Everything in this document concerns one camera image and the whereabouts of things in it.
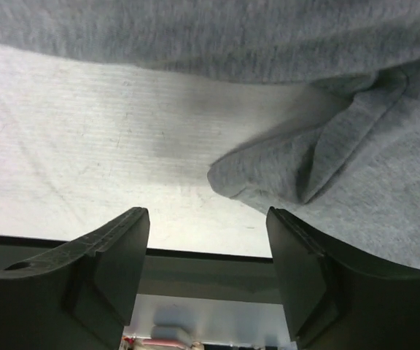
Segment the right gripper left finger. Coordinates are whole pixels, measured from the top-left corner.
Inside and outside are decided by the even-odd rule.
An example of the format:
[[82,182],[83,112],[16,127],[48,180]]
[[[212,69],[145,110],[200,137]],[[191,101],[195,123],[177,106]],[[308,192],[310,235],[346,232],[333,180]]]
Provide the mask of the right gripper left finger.
[[0,349],[118,349],[148,239],[141,207],[23,260],[32,240],[0,236]]

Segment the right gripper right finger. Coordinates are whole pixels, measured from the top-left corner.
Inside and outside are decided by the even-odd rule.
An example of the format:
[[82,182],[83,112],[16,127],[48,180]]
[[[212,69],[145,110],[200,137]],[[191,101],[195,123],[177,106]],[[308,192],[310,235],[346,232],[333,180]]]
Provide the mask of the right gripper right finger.
[[420,269],[333,238],[283,209],[266,227],[299,349],[420,349]]

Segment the grey t-shirt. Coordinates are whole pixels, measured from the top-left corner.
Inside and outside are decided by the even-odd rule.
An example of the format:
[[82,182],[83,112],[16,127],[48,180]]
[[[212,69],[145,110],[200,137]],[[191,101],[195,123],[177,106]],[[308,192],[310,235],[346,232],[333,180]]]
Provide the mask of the grey t-shirt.
[[420,1],[0,1],[0,44],[350,98],[227,153],[211,188],[420,268]]

